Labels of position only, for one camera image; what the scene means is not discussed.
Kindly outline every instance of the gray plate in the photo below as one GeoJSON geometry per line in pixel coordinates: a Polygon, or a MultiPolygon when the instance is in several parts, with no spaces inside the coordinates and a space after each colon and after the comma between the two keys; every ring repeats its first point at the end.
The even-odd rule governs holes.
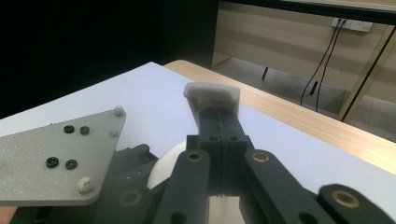
{"type": "Polygon", "coordinates": [[[51,124],[0,138],[0,205],[84,205],[94,202],[104,184],[126,114],[113,110],[51,124]],[[73,125],[73,133],[64,126],[73,125]],[[88,126],[89,134],[79,132],[88,126]],[[49,157],[59,165],[48,168],[49,157]],[[76,160],[78,167],[65,164],[76,160]],[[89,177],[93,189],[81,193],[78,182],[89,177]]]}

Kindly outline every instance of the power cord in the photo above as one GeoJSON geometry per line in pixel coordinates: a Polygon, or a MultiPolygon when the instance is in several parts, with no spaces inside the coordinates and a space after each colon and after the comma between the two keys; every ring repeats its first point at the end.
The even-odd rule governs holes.
{"type": "Polygon", "coordinates": [[[318,102],[319,102],[319,96],[320,96],[320,87],[321,87],[321,84],[322,84],[322,82],[323,82],[324,75],[325,75],[325,73],[326,73],[327,64],[329,63],[329,60],[330,60],[330,58],[332,57],[332,51],[334,50],[335,43],[337,43],[338,36],[340,35],[340,32],[341,32],[341,27],[343,27],[343,25],[344,25],[346,22],[347,22],[347,20],[343,20],[343,23],[341,24],[340,28],[338,29],[337,35],[335,36],[335,39],[334,39],[334,43],[332,44],[332,50],[330,51],[330,55],[329,55],[329,57],[327,58],[326,64],[324,65],[323,75],[322,75],[322,77],[321,77],[321,80],[320,80],[320,82],[319,82],[319,87],[318,87],[317,104],[316,104],[316,106],[315,106],[315,109],[316,109],[317,112],[318,112],[318,102]]]}
{"type": "Polygon", "coordinates": [[[315,71],[314,75],[312,75],[312,77],[309,79],[308,83],[306,83],[306,86],[305,86],[305,88],[304,88],[304,91],[303,91],[303,93],[301,94],[300,105],[303,105],[303,99],[304,99],[304,94],[305,94],[306,88],[308,88],[308,86],[309,86],[309,84],[311,83],[312,79],[314,79],[314,77],[315,77],[315,75],[317,74],[317,72],[318,72],[318,70],[319,70],[321,64],[323,63],[324,58],[325,58],[326,55],[327,55],[327,52],[329,51],[330,46],[332,45],[332,40],[334,39],[334,36],[335,36],[335,34],[336,34],[336,32],[337,32],[337,29],[338,29],[338,26],[340,25],[340,23],[342,24],[342,25],[339,27],[339,31],[340,31],[340,30],[341,30],[341,27],[343,26],[343,24],[344,24],[346,21],[347,21],[347,20],[344,20],[344,21],[342,22],[341,19],[338,19],[337,25],[335,26],[334,32],[332,33],[332,39],[330,40],[329,46],[327,47],[325,53],[323,54],[323,57],[322,57],[322,59],[321,59],[319,65],[318,65],[317,70],[315,71]]]}

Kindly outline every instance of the gray floor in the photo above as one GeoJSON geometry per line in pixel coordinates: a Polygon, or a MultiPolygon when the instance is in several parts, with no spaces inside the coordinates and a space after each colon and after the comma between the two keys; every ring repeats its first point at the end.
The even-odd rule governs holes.
{"type": "MultiPolygon", "coordinates": [[[[309,81],[308,79],[271,68],[268,69],[265,79],[262,80],[262,74],[265,70],[264,66],[244,62],[235,58],[230,58],[216,65],[212,70],[298,105],[300,104],[306,83],[309,81]]],[[[312,82],[305,91],[303,106],[315,110],[318,88],[314,95],[310,95],[309,92],[313,85],[314,83],[312,82]]],[[[335,118],[341,108],[346,93],[346,90],[322,84],[318,100],[318,112],[335,118]]],[[[370,96],[364,96],[354,117],[350,121],[350,125],[396,142],[395,115],[396,104],[370,96]]]]}

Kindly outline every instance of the electrical outlet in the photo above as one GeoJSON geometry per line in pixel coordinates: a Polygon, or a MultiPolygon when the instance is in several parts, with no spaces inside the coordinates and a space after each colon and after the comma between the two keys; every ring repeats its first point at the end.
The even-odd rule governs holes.
{"type": "Polygon", "coordinates": [[[369,32],[372,25],[373,23],[368,21],[353,21],[350,24],[349,29],[355,31],[369,32]]]}
{"type": "MultiPolygon", "coordinates": [[[[342,24],[343,20],[342,18],[334,18],[334,20],[332,20],[332,27],[336,27],[338,24],[338,27],[340,27],[340,25],[342,24]]],[[[346,20],[346,22],[343,24],[343,26],[341,27],[342,29],[349,29],[350,24],[352,23],[352,20],[346,20]]]]}

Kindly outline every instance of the table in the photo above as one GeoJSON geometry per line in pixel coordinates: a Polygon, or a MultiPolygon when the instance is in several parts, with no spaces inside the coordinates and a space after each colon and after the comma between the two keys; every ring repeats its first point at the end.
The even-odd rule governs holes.
{"type": "MultiPolygon", "coordinates": [[[[389,197],[396,194],[396,144],[185,61],[165,67],[148,63],[2,119],[0,136],[101,112],[116,104],[127,112],[117,150],[147,143],[161,156],[184,141],[186,134],[197,133],[182,95],[191,81],[240,88],[239,119],[245,133],[256,148],[272,151],[307,189],[317,192],[326,183],[348,185],[396,219],[396,202],[389,197]]],[[[14,211],[0,209],[0,215],[14,211]]],[[[7,223],[7,216],[0,218],[0,223],[7,223]]]]}

